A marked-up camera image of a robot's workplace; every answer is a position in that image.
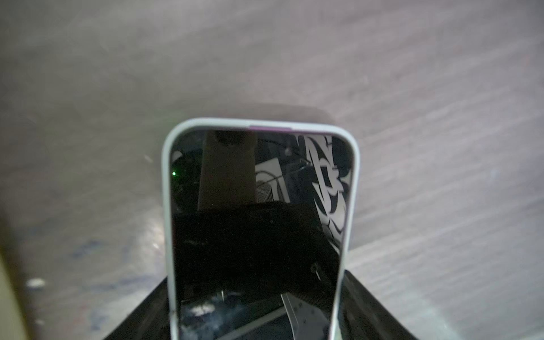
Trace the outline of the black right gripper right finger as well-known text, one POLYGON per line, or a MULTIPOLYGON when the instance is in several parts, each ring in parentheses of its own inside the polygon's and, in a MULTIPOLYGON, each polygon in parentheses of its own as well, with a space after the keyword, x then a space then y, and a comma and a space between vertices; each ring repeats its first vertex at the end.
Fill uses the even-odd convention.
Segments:
POLYGON ((343 339, 408 339, 405 328, 348 270, 344 272, 338 325, 343 339))

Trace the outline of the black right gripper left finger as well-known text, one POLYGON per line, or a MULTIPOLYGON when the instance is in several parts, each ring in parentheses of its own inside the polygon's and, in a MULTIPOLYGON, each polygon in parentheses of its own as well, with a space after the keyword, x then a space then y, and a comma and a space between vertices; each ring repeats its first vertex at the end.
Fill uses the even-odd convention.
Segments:
POLYGON ((164 279, 105 340, 170 339, 169 298, 164 279))

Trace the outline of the white case smartphone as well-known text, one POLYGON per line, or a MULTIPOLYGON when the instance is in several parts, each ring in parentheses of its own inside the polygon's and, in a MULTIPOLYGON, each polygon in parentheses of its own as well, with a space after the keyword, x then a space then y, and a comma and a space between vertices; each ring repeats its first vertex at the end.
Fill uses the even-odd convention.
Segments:
POLYGON ((360 158, 343 128, 178 124, 162 150, 172 339, 334 339, 360 158))

